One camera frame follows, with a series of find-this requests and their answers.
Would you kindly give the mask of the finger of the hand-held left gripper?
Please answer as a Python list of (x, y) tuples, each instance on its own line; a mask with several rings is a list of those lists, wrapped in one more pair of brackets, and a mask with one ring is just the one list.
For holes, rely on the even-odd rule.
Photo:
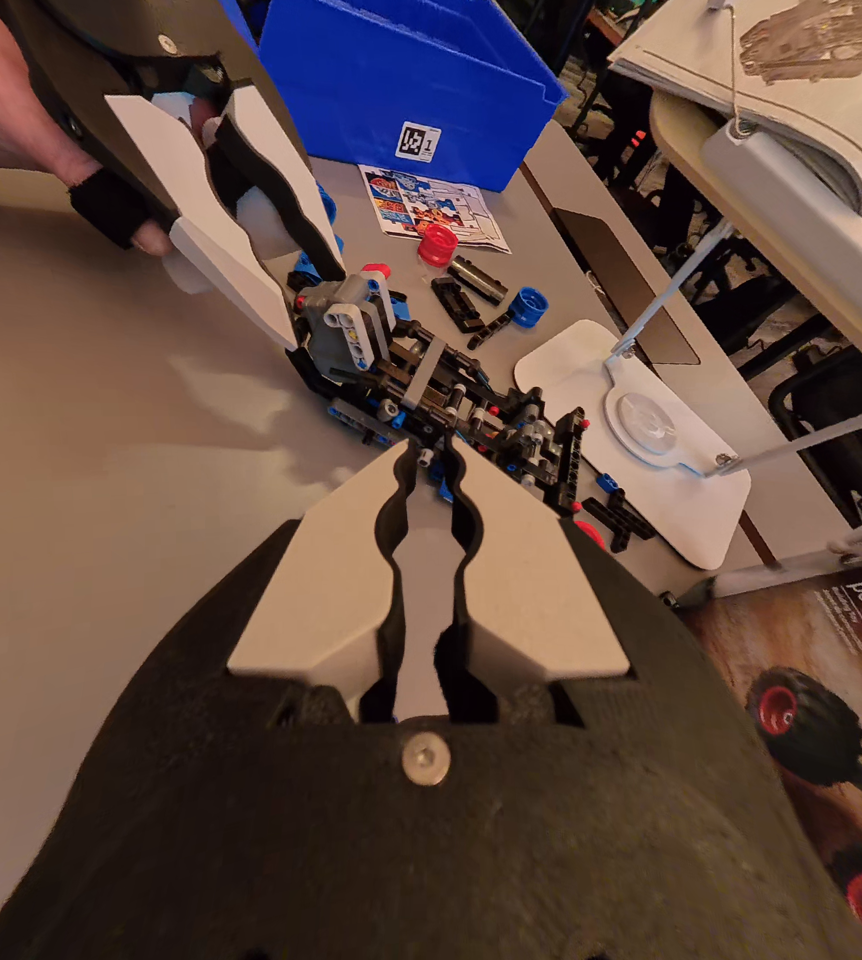
[(186, 292), (214, 288), (287, 351), (296, 350), (290, 306), (280, 284), (256, 257), (245, 230), (219, 200), (191, 130), (135, 95), (105, 96), (177, 209), (164, 265)]
[(346, 272), (303, 149), (253, 85), (236, 88), (214, 133), (212, 184), (260, 260), (303, 251), (326, 281)]

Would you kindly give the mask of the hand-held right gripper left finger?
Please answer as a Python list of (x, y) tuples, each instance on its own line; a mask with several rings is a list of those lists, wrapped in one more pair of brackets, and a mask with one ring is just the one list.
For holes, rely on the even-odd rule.
[(411, 444), (403, 440), (309, 509), (227, 667), (341, 693), (357, 721), (390, 722), (405, 649), (400, 569)]

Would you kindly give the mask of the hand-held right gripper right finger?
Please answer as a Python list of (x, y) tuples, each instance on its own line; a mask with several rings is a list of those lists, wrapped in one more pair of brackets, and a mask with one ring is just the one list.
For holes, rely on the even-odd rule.
[(631, 663), (560, 517), (461, 439), (444, 449), (463, 550), (437, 678), (455, 724), (492, 724), (518, 695), (625, 679)]

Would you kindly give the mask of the brick-built toy truck chassis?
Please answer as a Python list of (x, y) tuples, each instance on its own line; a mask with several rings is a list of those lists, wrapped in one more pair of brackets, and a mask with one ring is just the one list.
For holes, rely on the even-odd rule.
[(412, 440), (418, 462), (449, 498), (443, 449), (467, 443), (563, 517), (580, 510), (580, 407), (551, 414), (540, 388), (496, 390), (481, 362), (410, 314), (390, 269), (366, 265), (322, 278), (306, 253), (288, 275), (297, 346), (287, 355), (328, 413), (382, 449)]

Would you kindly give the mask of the black joined angle beams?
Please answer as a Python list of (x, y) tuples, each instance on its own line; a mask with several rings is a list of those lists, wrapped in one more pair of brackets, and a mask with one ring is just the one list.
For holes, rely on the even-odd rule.
[(653, 525), (629, 505), (626, 493), (620, 486), (608, 493), (606, 502), (590, 496), (581, 501), (581, 507), (611, 531), (609, 550), (612, 554), (625, 552), (633, 537), (648, 542), (657, 536)]

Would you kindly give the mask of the blue tagged storage bin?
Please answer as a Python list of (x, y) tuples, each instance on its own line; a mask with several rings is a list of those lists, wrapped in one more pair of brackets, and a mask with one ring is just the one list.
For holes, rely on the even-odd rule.
[(221, 6), (309, 157), (500, 192), (566, 99), (495, 2)]

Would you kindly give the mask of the small red wheel rim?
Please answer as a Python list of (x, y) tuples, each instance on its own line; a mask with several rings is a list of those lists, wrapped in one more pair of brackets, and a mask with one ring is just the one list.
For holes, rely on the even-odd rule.
[(421, 234), (416, 254), (428, 267), (443, 270), (452, 262), (459, 242), (459, 237), (447, 226), (431, 222)]

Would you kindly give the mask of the black cylinder piece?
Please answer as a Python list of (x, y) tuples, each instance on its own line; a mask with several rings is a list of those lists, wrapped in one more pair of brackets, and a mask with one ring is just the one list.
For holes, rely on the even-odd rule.
[(447, 271), (455, 280), (494, 306), (499, 306), (509, 293), (502, 282), (465, 257), (454, 256)]

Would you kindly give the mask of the thin black beam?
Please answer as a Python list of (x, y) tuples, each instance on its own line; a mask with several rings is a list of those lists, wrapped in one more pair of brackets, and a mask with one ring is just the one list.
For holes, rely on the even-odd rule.
[(472, 334), (471, 338), (469, 339), (466, 349), (469, 352), (476, 351), (479, 347), (481, 347), (484, 343), (490, 340), (498, 332), (506, 329), (508, 326), (512, 325), (514, 322), (515, 322), (514, 314), (510, 309), (508, 309), (502, 315), (492, 320), (487, 326), (483, 327), (479, 331), (475, 331), (475, 333)]

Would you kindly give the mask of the toy set box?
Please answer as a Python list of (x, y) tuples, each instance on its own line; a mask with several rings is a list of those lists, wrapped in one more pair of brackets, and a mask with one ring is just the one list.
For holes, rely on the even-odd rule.
[(862, 563), (752, 589), (719, 577), (677, 608), (745, 707), (862, 924)]

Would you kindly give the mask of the blue wheel rim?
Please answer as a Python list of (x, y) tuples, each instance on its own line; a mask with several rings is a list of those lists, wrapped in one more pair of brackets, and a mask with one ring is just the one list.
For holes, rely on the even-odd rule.
[(524, 330), (533, 329), (549, 309), (547, 298), (537, 289), (522, 287), (508, 309), (511, 321)]

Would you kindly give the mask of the black office chair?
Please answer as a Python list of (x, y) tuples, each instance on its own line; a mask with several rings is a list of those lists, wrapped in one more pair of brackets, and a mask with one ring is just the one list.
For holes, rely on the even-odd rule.
[[(814, 346), (793, 356), (795, 374), (773, 389), (768, 407), (784, 435), (807, 433), (862, 414), (862, 354), (851, 345), (822, 355)], [(800, 452), (852, 527), (862, 523), (862, 430)]]

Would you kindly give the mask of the tan round table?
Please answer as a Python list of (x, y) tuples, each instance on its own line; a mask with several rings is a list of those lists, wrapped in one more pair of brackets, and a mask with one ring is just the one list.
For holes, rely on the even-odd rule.
[(738, 138), (660, 91), (651, 126), (673, 165), (862, 353), (862, 216), (767, 132)]

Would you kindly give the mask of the black frame piece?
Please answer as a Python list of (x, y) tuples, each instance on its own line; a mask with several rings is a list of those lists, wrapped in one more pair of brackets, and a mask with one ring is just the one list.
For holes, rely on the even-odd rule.
[(461, 333), (474, 334), (485, 328), (479, 310), (459, 282), (451, 277), (437, 277), (432, 279), (430, 286), (445, 313)]

